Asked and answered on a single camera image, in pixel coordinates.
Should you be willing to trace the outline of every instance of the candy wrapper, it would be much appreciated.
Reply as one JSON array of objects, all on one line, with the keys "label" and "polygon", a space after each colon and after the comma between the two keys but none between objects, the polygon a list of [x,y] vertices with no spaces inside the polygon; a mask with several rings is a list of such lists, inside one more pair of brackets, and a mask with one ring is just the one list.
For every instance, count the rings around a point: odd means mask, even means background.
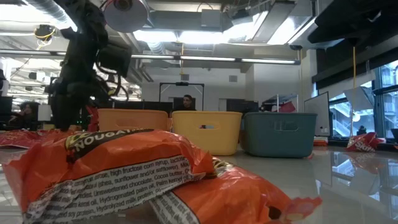
[{"label": "candy wrapper", "polygon": [[353,136],[348,141],[346,151],[348,152],[374,152],[377,145],[382,140],[378,139],[376,133],[367,133],[359,136]]},{"label": "candy wrapper", "polygon": [[215,173],[150,201],[164,224],[290,224],[303,220],[322,202],[290,199],[272,183],[240,167],[213,159]]},{"label": "candy wrapper", "polygon": [[151,129],[47,133],[2,168],[25,224],[118,212],[214,171],[212,157],[186,138]]}]

